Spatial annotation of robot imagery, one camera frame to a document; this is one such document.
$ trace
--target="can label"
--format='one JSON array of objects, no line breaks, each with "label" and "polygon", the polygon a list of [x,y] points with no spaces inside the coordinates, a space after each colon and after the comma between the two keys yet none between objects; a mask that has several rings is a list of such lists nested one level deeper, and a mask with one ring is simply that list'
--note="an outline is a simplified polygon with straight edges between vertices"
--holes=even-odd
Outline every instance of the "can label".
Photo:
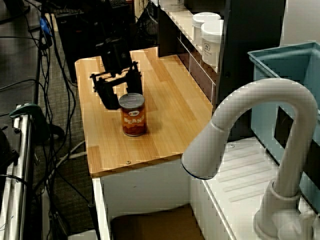
[{"label": "can label", "polygon": [[139,136],[146,131],[145,109],[122,113],[123,131],[130,136]]},{"label": "can label", "polygon": [[139,113],[140,113],[139,111],[131,111],[131,112],[129,112],[129,116],[135,117],[135,116],[138,116]]}]

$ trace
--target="white faucet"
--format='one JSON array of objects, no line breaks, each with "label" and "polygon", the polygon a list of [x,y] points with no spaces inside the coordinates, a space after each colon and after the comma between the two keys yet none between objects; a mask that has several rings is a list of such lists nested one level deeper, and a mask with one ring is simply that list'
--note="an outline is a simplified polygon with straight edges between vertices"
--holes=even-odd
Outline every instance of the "white faucet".
[{"label": "white faucet", "polygon": [[235,90],[218,106],[211,121],[185,150],[182,165],[198,179],[213,178],[237,119],[255,105],[272,101],[290,104],[295,116],[276,178],[269,183],[254,217],[254,230],[263,240],[320,240],[312,227],[315,213],[298,210],[299,184],[318,117],[314,96],[301,84],[268,78]]}]

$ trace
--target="faucet head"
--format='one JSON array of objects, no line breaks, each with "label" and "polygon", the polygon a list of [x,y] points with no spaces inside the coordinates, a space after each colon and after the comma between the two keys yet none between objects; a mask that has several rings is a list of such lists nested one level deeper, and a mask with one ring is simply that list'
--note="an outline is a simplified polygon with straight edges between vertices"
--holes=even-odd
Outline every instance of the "faucet head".
[{"label": "faucet head", "polygon": [[182,155],[181,162],[186,172],[197,179],[212,179],[221,165],[228,136],[229,131],[209,121]]}]

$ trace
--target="white sink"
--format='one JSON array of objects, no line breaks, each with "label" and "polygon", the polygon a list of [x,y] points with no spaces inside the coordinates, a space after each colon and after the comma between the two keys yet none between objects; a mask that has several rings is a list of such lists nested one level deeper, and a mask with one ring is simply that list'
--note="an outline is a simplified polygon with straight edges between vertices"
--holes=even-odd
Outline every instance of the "white sink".
[{"label": "white sink", "polygon": [[[116,217],[190,203],[206,240],[259,240],[253,218],[277,169],[253,137],[227,144],[220,170],[211,180],[189,176],[180,159],[94,178],[101,239],[112,239],[110,223]],[[299,210],[308,208],[301,198]],[[314,224],[320,225],[318,217]]]}]

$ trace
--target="faucet handle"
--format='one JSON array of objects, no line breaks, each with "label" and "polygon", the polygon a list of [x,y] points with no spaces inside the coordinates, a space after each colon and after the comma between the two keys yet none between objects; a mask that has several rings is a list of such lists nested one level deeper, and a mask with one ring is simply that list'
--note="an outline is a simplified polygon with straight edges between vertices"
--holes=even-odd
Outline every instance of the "faucet handle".
[{"label": "faucet handle", "polygon": [[316,213],[312,210],[305,211],[300,214],[299,221],[301,226],[301,239],[312,240],[313,239],[313,227],[312,224],[316,219]]}]

